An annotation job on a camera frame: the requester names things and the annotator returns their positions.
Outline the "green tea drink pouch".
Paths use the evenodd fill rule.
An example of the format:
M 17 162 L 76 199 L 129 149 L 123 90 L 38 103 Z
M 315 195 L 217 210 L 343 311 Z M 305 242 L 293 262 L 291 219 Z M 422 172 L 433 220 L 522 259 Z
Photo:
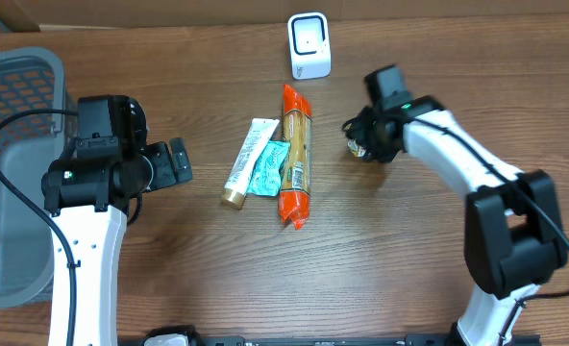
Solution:
M 357 144 L 357 142 L 354 139 L 349 139 L 347 142 L 347 146 L 348 146 L 350 152 L 356 158 L 362 158 L 363 159 L 367 153 L 366 149 L 364 147 L 360 146 L 359 144 Z

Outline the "white tube with gold cap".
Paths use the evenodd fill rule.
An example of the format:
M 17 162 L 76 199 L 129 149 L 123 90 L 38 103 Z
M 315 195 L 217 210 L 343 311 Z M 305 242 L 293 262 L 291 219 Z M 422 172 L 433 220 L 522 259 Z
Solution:
M 238 152 L 228 180 L 224 184 L 221 202 L 241 210 L 255 164 L 273 136 L 280 121 L 277 119 L 254 118 Z

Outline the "teal snack packet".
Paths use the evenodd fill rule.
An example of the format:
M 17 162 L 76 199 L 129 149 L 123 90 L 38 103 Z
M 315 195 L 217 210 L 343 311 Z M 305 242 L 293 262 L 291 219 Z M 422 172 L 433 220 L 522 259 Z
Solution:
M 282 186 L 281 168 L 288 155 L 290 144 L 270 140 L 255 163 L 247 192 L 250 194 L 275 197 Z

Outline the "orange biscuit pack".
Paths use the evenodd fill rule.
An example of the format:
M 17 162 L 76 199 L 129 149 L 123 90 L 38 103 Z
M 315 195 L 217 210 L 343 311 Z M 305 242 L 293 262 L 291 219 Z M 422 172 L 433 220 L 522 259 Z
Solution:
M 283 88 L 282 140 L 289 144 L 282 166 L 279 215 L 300 230 L 310 214 L 311 128 L 310 102 L 290 85 Z

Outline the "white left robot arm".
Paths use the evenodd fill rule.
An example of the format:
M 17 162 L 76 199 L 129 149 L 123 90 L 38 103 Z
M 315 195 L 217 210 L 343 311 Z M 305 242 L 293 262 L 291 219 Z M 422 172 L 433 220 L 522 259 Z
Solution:
M 79 136 L 42 178 L 53 236 L 51 345 L 117 342 L 117 276 L 131 200 L 191 181 L 181 138 L 148 143 L 139 102 L 124 95 L 78 101 Z

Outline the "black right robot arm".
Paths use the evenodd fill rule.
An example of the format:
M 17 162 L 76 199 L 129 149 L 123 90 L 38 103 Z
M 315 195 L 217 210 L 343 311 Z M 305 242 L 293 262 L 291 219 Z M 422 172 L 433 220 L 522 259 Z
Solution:
M 364 161 L 404 152 L 434 171 L 464 204 L 464 260 L 475 283 L 464 314 L 440 345 L 537 345 L 515 337 L 515 322 L 540 288 L 567 264 L 569 242 L 552 178 L 502 161 L 468 135 L 432 96 L 416 98 L 401 69 L 364 78 L 368 106 L 342 130 Z

